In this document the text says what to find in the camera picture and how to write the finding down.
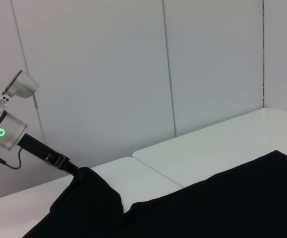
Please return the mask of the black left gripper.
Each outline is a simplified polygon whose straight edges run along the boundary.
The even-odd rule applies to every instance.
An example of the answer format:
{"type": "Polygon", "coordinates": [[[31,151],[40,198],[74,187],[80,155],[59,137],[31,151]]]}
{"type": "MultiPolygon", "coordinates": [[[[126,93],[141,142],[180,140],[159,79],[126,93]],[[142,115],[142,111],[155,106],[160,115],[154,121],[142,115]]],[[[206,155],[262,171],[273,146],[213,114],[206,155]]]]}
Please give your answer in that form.
{"type": "Polygon", "coordinates": [[[62,167],[63,171],[73,176],[79,174],[79,168],[70,162],[69,158],[51,149],[27,133],[19,140],[18,146],[54,167],[62,167]]]}

